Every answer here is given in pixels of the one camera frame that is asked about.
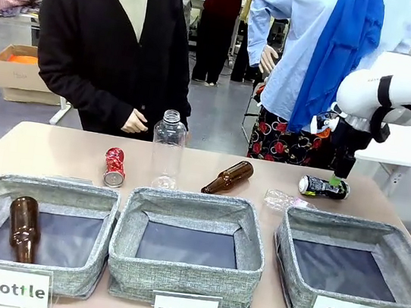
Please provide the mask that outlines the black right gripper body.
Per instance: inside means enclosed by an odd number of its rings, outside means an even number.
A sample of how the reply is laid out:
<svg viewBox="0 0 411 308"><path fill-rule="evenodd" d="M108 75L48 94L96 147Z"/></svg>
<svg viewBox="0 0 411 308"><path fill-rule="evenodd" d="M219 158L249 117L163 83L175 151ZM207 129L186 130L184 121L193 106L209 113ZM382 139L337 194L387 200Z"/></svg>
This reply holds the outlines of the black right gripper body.
<svg viewBox="0 0 411 308"><path fill-rule="evenodd" d="M331 133L331 142L336 148L334 176L346 179L355 164L355 152L367 148L372 140L378 143L386 141L390 135L390 128L388 124L384 124L376 134L371 134L368 131L357 130L342 117L339 119Z"/></svg>

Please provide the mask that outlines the person's right hand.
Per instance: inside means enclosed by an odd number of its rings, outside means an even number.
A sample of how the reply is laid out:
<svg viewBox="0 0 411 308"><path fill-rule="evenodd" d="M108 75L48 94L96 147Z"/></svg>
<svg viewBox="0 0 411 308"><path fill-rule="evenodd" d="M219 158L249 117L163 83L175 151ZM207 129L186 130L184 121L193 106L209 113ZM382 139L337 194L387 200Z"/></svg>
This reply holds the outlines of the person's right hand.
<svg viewBox="0 0 411 308"><path fill-rule="evenodd" d="M146 117L138 110L133 109L132 113L130 113L129 118L126 120L121 130L129 134L140 134L142 132L148 131L148 127L146 125Z"/></svg>

